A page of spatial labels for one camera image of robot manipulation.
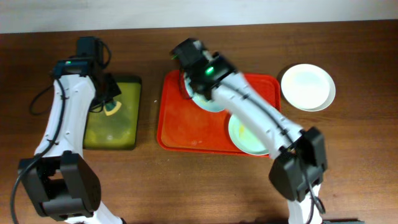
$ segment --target wood surface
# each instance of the wood surface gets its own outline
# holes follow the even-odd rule
[[[367,21],[1,34],[0,223],[11,222],[19,159],[33,155],[47,124],[48,114],[31,116],[28,105],[50,84],[55,62],[73,55],[85,35],[109,45],[108,71],[142,77],[135,150],[84,151],[101,180],[104,203],[129,224],[249,223],[289,214],[268,180],[270,159],[172,152],[156,142],[163,79],[177,68],[169,52],[187,37],[201,39],[244,72],[276,77],[295,63],[324,68],[336,83],[329,108],[309,113],[282,100],[286,117],[325,135],[323,217],[398,222],[398,21]],[[37,108],[49,106],[52,97]],[[21,186],[16,207],[21,223],[54,223],[36,214]]]

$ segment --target white plate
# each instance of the white plate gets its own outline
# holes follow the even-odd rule
[[[200,108],[204,109],[205,111],[213,113],[217,113],[224,110],[224,108],[215,103],[214,100],[207,100],[203,95],[194,93],[189,83],[190,79],[184,78],[185,89],[187,90],[188,95],[192,97],[192,101],[196,105],[198,105]]]
[[[229,119],[228,132],[232,142],[243,152],[255,156],[268,154],[268,149],[235,115]]]
[[[336,96],[336,86],[324,69],[310,64],[288,69],[280,82],[282,93],[294,107],[304,111],[327,108]]]

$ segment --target robotic arm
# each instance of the robotic arm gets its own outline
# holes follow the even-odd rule
[[[20,161],[16,182],[22,181],[42,217],[67,223],[126,223],[101,201],[100,181],[83,159],[87,112],[121,93],[112,76],[102,72],[109,63],[103,62],[104,47],[95,37],[81,37],[76,56],[58,61],[53,70],[55,92],[47,129],[35,157]],[[58,172],[61,179],[51,178]],[[17,223],[14,197],[13,191],[11,210]]]
[[[280,114],[241,72],[219,53],[211,55],[199,40],[187,39],[172,54],[194,92],[235,114],[269,150],[275,160],[269,178],[288,200],[289,223],[321,223],[324,208],[317,195],[327,169],[322,134],[316,128],[304,131]]]

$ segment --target red tray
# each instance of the red tray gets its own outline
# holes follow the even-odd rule
[[[160,146],[181,152],[250,156],[240,151],[229,138],[230,114],[226,110],[208,112],[192,100],[183,99],[178,87],[178,73],[178,70],[171,71],[164,80],[157,127]],[[274,77],[251,73],[244,76],[268,103],[280,110],[279,83]]]

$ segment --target green indicator light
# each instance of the green indicator light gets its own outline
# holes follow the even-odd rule
[[[210,67],[206,69],[206,75],[211,75],[214,72],[214,67]]]

